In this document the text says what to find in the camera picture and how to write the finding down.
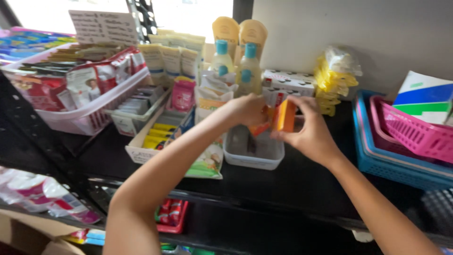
pink plastic basket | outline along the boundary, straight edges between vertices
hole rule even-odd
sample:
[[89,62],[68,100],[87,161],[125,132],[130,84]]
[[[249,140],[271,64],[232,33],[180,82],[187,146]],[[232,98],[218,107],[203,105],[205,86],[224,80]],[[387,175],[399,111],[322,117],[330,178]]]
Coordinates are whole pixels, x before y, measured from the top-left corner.
[[413,153],[453,163],[453,127],[426,123],[381,101],[387,131]]
[[382,112],[381,102],[391,103],[390,101],[385,101],[384,98],[379,95],[370,97],[370,111],[372,116],[371,132],[373,134],[375,147],[428,162],[435,161],[435,159],[414,154],[389,134],[384,119],[384,113]]

pink pouch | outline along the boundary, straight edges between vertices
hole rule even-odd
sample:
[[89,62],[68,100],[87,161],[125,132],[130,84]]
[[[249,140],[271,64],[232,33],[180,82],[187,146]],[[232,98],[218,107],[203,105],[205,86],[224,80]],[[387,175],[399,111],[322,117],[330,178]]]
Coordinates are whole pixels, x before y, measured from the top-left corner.
[[193,105],[193,88],[195,85],[194,81],[175,80],[172,92],[172,107],[182,112],[190,110]]

handwritten sign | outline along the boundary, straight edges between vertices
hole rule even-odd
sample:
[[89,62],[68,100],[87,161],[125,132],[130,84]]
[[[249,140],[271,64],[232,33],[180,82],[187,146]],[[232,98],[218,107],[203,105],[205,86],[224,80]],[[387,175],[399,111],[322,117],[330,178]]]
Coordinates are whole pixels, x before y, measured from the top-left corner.
[[69,10],[69,15],[81,44],[138,44],[137,28],[131,13]]

blue plastic tray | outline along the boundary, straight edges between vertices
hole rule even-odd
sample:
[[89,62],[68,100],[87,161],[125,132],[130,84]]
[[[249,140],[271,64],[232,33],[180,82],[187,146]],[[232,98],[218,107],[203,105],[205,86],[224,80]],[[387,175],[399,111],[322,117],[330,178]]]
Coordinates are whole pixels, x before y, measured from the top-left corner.
[[[371,91],[359,91],[357,100],[353,103],[359,170],[423,190],[453,187],[453,170],[451,168],[388,152],[374,146],[366,106],[369,107],[369,97],[375,94]],[[362,113],[363,126],[358,118],[357,105]],[[361,135],[362,131],[365,132],[365,137]],[[368,145],[372,153],[365,150],[365,145]]]

baby oil bottle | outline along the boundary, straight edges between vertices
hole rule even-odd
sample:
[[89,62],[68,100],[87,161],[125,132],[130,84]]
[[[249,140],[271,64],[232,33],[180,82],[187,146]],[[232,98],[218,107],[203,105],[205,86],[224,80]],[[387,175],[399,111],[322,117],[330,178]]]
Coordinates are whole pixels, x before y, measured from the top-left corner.
[[250,91],[259,95],[261,94],[261,69],[260,69],[260,62],[256,58],[256,45],[254,43],[247,43],[245,54],[241,59],[241,63],[238,67],[238,77],[237,82],[239,82],[242,78],[243,71],[248,70],[247,74],[251,73],[251,80],[250,83],[252,85],[252,89]]
[[216,41],[216,50],[209,70],[215,71],[219,76],[234,72],[233,60],[228,54],[228,43],[225,40]]
[[241,80],[237,83],[239,85],[236,91],[236,98],[246,96],[253,92],[253,85],[251,83],[252,72],[249,69],[243,69],[241,73]]

